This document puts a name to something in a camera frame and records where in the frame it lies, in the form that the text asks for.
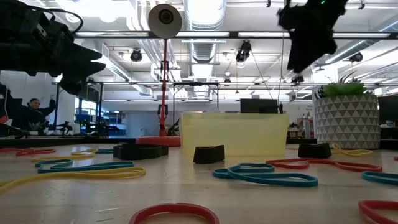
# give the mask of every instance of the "black cable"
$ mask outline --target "black cable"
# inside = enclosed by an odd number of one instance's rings
[[[41,12],[47,12],[47,13],[51,14],[52,16],[51,16],[50,21],[55,20],[55,18],[56,18],[55,14],[54,14],[55,12],[63,12],[63,13],[67,13],[67,14],[76,16],[80,20],[80,24],[74,31],[71,31],[72,34],[76,34],[77,32],[79,32],[79,30],[83,27],[83,24],[84,24],[83,18],[81,18],[78,14],[76,14],[74,12],[66,11],[64,9],[44,9],[41,7],[31,6],[31,5],[26,5],[26,8],[34,9],[36,11],[41,11]]]
[[[50,9],[50,11],[52,11],[52,12],[63,12],[63,13],[71,14],[71,15],[76,16],[80,20],[79,26],[74,31],[71,32],[72,34],[76,34],[83,27],[83,24],[84,24],[83,18],[81,18],[78,14],[76,14],[74,12],[66,11],[66,10],[63,10],[63,9]]]
[[[34,10],[40,11],[40,12],[49,13],[49,14],[51,14],[51,19],[50,19],[50,21],[54,21],[54,20],[55,20],[55,14],[54,14],[54,12],[52,12],[50,9],[43,9],[43,8],[41,8],[41,7],[31,6],[31,5],[26,5],[26,8],[34,9]]]

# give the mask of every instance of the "red rubber band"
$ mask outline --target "red rubber band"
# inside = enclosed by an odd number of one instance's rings
[[[299,164],[299,165],[283,164],[285,162],[304,162],[304,164]],[[381,166],[375,166],[371,164],[360,164],[354,162],[340,162],[331,159],[279,159],[279,160],[266,161],[266,163],[273,165],[274,167],[281,167],[287,169],[307,169],[310,167],[310,164],[330,164],[337,166],[340,169],[353,171],[353,172],[382,171]]]
[[[359,211],[378,224],[398,224],[389,218],[378,214],[375,209],[398,210],[398,202],[363,200],[358,203]]]
[[[18,157],[18,156],[26,156],[26,155],[55,153],[55,150],[54,149],[34,149],[34,148],[29,148],[29,149],[3,148],[3,149],[0,149],[0,152],[17,152],[17,153],[15,153],[15,156]]]
[[[164,212],[199,215],[205,218],[209,224],[220,224],[220,221],[214,212],[203,206],[189,203],[168,203],[144,208],[131,217],[129,224],[140,224],[140,222],[144,221],[149,216]]]

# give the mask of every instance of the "white geometric planter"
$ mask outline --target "white geometric planter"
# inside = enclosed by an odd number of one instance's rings
[[[380,146],[377,96],[371,94],[315,100],[317,142],[338,143],[343,149],[378,149]]]

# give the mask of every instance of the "rubber band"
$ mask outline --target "rubber band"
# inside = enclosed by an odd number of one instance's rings
[[[240,164],[241,168],[236,169],[236,173],[265,173],[265,172],[274,172],[275,167],[269,164],[253,164],[253,163],[242,163]],[[242,167],[265,167],[265,168],[249,168],[245,169]],[[226,180],[231,180],[234,179],[230,175],[228,175],[228,170],[227,169],[217,169],[213,171],[213,177],[220,178],[220,179],[226,179]]]
[[[27,155],[55,153],[55,150],[54,149],[34,149],[34,148],[28,148],[28,149],[2,148],[2,149],[0,149],[0,152],[17,152],[17,153],[15,153],[15,156],[19,157],[19,156],[27,156]]]
[[[97,154],[112,154],[113,153],[113,149],[99,149],[98,152],[96,152]]]
[[[0,194],[18,185],[38,180],[46,180],[54,178],[121,179],[121,178],[140,177],[145,174],[146,170],[143,167],[127,167],[127,168],[108,169],[108,170],[39,174],[39,175],[23,177],[16,180],[0,182]]]
[[[285,164],[286,162],[304,162],[304,164]],[[375,166],[371,164],[360,164],[354,162],[340,162],[331,159],[279,159],[266,161],[267,164],[273,165],[274,167],[281,167],[286,169],[307,169],[310,164],[330,164],[340,169],[353,171],[353,172],[364,172],[374,171],[381,172],[381,166]]]
[[[398,202],[363,200],[358,203],[359,211],[378,224],[398,224],[394,220],[377,213],[376,209],[398,210]]]
[[[144,208],[131,217],[129,224],[140,224],[151,215],[165,212],[198,215],[205,218],[209,224],[220,224],[220,221],[214,212],[203,206],[189,203],[167,203]]]
[[[52,161],[59,159],[91,159],[94,158],[95,154],[98,152],[98,149],[87,149],[80,152],[72,152],[71,156],[55,156],[55,157],[38,157],[33,158],[32,162],[40,162],[40,161]]]
[[[44,169],[46,164],[55,164],[50,167],[50,169]],[[104,162],[99,164],[93,164],[88,166],[80,167],[67,167],[73,164],[71,159],[59,159],[54,161],[40,161],[35,163],[37,167],[37,172],[39,174],[46,174],[50,172],[78,172],[78,171],[88,171],[88,170],[105,170],[105,169],[117,169],[125,167],[134,167],[134,162]]]
[[[316,187],[318,186],[318,179],[311,175],[306,174],[246,174],[241,175],[236,173],[236,170],[240,170],[241,166],[236,165],[228,168],[227,173],[229,176],[243,180],[247,182],[257,183],[257,184],[268,184],[268,185],[280,185],[286,187]],[[277,178],[292,178],[292,180],[275,180]]]
[[[372,150],[367,150],[367,149],[343,150],[341,149],[341,146],[337,143],[333,143],[331,146],[335,150],[334,152],[332,152],[333,154],[340,153],[347,156],[365,156],[373,153]]]
[[[362,179],[376,183],[398,185],[398,174],[368,171],[362,173]]]

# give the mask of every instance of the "green plant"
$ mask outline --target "green plant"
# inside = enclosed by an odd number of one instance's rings
[[[355,72],[339,78],[336,82],[330,80],[331,84],[321,86],[316,94],[317,99],[331,96],[371,94],[370,91],[365,92],[366,87],[364,84],[354,78]]]

